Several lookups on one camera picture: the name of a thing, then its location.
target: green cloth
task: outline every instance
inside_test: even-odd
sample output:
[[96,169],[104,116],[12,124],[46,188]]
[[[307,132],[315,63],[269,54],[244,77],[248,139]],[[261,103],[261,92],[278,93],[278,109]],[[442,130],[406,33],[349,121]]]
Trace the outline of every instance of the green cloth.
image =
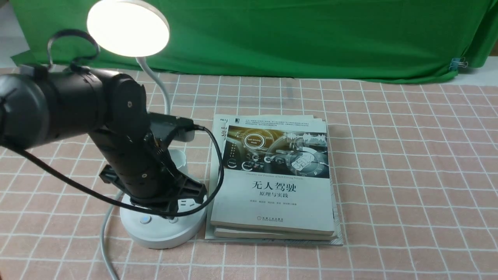
[[[64,28],[86,30],[96,0],[10,0],[29,44],[17,64],[46,63]],[[204,75],[444,82],[453,58],[480,67],[498,38],[497,0],[148,0],[168,19],[169,44],[147,59],[156,71]],[[79,38],[52,47],[67,64],[91,53]],[[103,51],[93,67],[138,69]]]

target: white power cable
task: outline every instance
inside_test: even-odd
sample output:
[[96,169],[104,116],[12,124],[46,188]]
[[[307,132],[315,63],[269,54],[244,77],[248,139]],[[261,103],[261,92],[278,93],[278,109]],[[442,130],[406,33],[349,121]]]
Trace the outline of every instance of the white power cable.
[[[120,190],[118,192],[118,194],[114,197],[114,199],[118,200],[122,194],[123,194],[123,191]],[[114,209],[114,205],[109,206],[109,209],[107,210],[107,213],[104,216],[104,222],[102,224],[102,227],[100,228],[100,251],[102,252],[102,257],[104,258],[104,263],[106,264],[107,271],[109,271],[111,278],[113,280],[120,280],[118,278],[118,276],[116,275],[116,272],[114,271],[113,264],[112,264],[111,260],[109,260],[109,256],[107,256],[106,245],[105,245],[106,226],[107,226],[107,222],[109,221],[109,217],[111,216],[111,213],[113,212],[113,209]]]
[[[147,65],[147,61],[145,57],[137,57],[136,61],[142,68],[142,70],[149,75],[149,77],[156,82],[156,84],[159,86],[161,89],[161,92],[164,96],[164,113],[166,115],[169,115],[171,112],[171,101],[169,100],[169,95],[168,92],[166,91],[166,87],[162,83],[162,81],[159,79],[159,76],[157,76],[151,68]],[[114,199],[118,199],[121,195],[123,194],[123,191],[119,191],[118,194]],[[104,263],[106,264],[107,270],[109,271],[109,274],[111,275],[111,278],[113,280],[120,280],[118,276],[116,275],[116,272],[114,271],[113,264],[111,260],[109,260],[109,257],[106,252],[106,246],[105,246],[105,232],[106,232],[106,227],[107,227],[107,222],[109,221],[109,217],[111,216],[111,213],[113,212],[114,205],[109,206],[109,209],[107,210],[106,215],[104,216],[104,221],[102,223],[102,227],[100,228],[100,250],[102,252],[102,257],[104,259]]]

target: black plug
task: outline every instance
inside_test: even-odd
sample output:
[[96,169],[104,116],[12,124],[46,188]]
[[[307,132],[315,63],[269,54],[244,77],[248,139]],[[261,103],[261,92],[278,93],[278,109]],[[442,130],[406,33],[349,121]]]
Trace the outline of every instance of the black plug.
[[171,140],[190,142],[194,139],[195,125],[192,119],[158,113],[149,113],[150,129],[163,145],[169,146]]

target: book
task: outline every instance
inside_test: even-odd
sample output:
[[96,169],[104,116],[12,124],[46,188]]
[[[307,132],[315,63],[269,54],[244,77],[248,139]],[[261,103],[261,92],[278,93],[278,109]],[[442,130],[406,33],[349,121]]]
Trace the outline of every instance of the book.
[[324,235],[335,231],[327,126],[321,120],[227,120],[225,180],[211,224]]
[[[280,116],[280,115],[269,115],[269,116],[252,116],[252,118],[277,118],[282,120],[303,120],[303,119],[313,119],[311,115],[305,116]],[[237,116],[231,115],[220,115],[216,114],[213,121],[213,134],[220,145],[220,149],[224,149],[224,136],[226,135],[226,125],[227,121],[230,119],[238,118]],[[211,169],[209,175],[209,187],[208,193],[211,195],[215,189],[215,186],[218,182],[219,174],[218,174],[219,162],[215,153],[211,153]],[[215,236],[215,230],[217,227],[211,224],[211,214],[213,210],[213,203],[208,205],[208,213],[206,217],[206,230],[204,234],[204,239],[206,242],[212,243],[241,243],[241,244],[287,244],[287,245],[303,245],[303,246],[342,246],[344,244],[343,235],[340,226],[339,212],[336,205],[336,198],[334,194],[334,188],[331,188],[332,194],[331,198],[334,205],[334,224],[336,226],[336,230],[334,235],[337,236],[335,239],[331,241],[319,241],[319,240],[300,240],[300,239],[276,239],[276,238],[225,238]]]

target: gooseneck lamp arm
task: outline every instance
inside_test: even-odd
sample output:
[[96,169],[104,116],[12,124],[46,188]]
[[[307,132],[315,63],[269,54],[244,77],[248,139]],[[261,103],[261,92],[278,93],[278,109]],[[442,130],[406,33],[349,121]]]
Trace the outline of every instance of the gooseneck lamp arm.
[[166,91],[166,87],[164,83],[161,81],[159,76],[157,76],[147,65],[147,61],[145,57],[137,57],[136,61],[142,68],[142,70],[154,81],[157,86],[161,89],[162,95],[164,97],[164,113],[169,115],[171,113],[171,100],[169,99],[168,92]]

